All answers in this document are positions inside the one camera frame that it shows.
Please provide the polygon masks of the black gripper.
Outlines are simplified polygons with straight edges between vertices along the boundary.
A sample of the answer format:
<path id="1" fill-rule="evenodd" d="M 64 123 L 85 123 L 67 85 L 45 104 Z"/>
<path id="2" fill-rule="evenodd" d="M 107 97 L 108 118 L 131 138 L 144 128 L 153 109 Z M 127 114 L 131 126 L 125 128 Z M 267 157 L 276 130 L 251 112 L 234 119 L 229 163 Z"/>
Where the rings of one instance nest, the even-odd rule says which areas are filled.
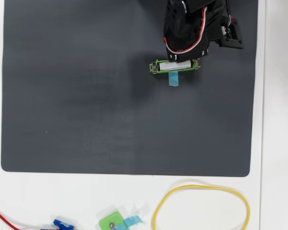
<path id="1" fill-rule="evenodd" d="M 177 36 L 174 34 L 170 28 L 165 25 L 164 26 L 164 37 L 167 39 L 167 44 L 169 48 L 173 51 L 182 51 L 191 47 L 200 37 L 201 27 L 193 27 L 191 30 L 184 33 L 182 36 Z M 198 45 L 193 48 L 191 51 L 188 51 L 183 54 L 174 54 L 167 47 L 167 56 L 170 62 L 177 61 L 183 62 L 190 59 L 197 59 L 201 56 L 207 54 L 207 49 L 209 47 L 209 40 L 206 33 L 206 26 L 204 26 L 204 32 L 202 34 L 202 39 L 198 43 Z"/>

